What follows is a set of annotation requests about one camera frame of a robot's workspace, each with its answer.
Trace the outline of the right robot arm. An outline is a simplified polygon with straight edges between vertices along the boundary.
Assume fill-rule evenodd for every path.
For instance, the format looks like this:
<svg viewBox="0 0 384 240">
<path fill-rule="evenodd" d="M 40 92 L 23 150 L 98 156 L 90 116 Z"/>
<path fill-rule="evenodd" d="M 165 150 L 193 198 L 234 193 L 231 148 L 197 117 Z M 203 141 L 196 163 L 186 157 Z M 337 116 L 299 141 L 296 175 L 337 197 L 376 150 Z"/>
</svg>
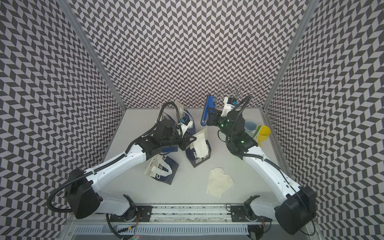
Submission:
<svg viewBox="0 0 384 240">
<path fill-rule="evenodd" d="M 248 221 L 264 217 L 276 220 L 282 229 L 295 235 L 316 217 L 316 193 L 311 187 L 302 187 L 285 174 L 263 152 L 259 143 L 245 131 L 243 111 L 251 100 L 226 98 L 223 110 L 216 108 L 216 98 L 207 96 L 202 114 L 202 126 L 217 126 L 225 135 L 229 152 L 251 166 L 270 186 L 277 203 L 263 203 L 259 195 L 249 197 L 243 204 Z"/>
</svg>

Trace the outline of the blue black stapler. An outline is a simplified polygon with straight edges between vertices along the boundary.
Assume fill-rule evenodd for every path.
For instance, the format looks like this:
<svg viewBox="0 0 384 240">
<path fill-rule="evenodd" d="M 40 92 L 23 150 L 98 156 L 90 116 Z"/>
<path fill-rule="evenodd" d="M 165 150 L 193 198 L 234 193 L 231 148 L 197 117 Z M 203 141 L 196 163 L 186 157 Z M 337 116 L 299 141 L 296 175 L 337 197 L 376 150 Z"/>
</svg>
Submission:
<svg viewBox="0 0 384 240">
<path fill-rule="evenodd" d="M 207 96 L 202 118 L 201 118 L 201 125 L 206 126 L 210 117 L 210 114 L 213 110 L 216 109 L 216 97 L 214 96 Z"/>
</svg>

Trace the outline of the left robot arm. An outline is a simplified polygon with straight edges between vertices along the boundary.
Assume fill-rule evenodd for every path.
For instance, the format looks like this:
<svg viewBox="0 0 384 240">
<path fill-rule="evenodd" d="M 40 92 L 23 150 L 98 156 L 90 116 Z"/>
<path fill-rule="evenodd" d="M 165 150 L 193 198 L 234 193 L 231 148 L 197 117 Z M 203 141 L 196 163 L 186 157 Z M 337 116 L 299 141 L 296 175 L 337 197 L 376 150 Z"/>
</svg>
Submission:
<svg viewBox="0 0 384 240">
<path fill-rule="evenodd" d="M 109 214 L 131 221 L 137 214 L 133 200 L 128 195 L 106 194 L 103 187 L 128 169 L 159 156 L 165 148 L 185 150 L 196 140 L 188 133 L 192 125 L 179 102 L 164 103 L 155 125 L 134 139 L 123 153 L 85 171 L 73 170 L 69 179 L 50 193 L 47 208 L 56 213 L 73 213 L 77 219 Z"/>
</svg>

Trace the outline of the navy bag with white handles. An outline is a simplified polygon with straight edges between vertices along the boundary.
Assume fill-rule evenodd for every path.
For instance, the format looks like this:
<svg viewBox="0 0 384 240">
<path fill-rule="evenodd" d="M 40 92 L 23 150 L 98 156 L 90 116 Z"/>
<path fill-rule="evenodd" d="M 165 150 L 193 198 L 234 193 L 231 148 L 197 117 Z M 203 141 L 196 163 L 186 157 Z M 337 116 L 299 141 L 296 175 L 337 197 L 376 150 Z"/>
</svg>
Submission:
<svg viewBox="0 0 384 240">
<path fill-rule="evenodd" d="M 208 141 L 208 128 L 193 135 L 196 138 L 185 150 L 192 166 L 196 168 L 211 157 L 211 145 Z"/>
</svg>

